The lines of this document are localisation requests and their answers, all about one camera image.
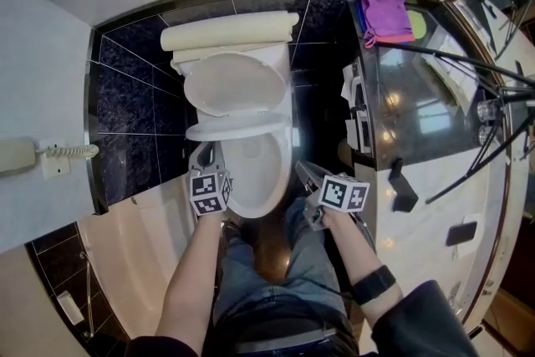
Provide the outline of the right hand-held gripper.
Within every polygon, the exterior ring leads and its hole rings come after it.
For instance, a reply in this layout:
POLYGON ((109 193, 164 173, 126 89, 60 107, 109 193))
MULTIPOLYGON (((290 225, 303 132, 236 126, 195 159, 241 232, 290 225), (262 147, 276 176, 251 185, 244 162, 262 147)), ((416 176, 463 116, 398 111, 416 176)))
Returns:
POLYGON ((334 175, 312 162, 298 161, 295 166, 298 179, 308 196, 304 217, 314 231, 325 229, 324 209, 348 213, 357 219, 369 195, 370 184, 346 174, 334 175))

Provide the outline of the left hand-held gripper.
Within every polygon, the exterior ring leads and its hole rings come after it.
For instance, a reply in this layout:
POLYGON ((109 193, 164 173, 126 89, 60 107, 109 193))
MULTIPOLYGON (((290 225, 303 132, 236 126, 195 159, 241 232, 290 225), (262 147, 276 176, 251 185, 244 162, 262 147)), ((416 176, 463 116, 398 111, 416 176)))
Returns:
POLYGON ((202 142, 189 159, 189 201, 194 213, 223 213, 232 192, 220 141, 202 142))

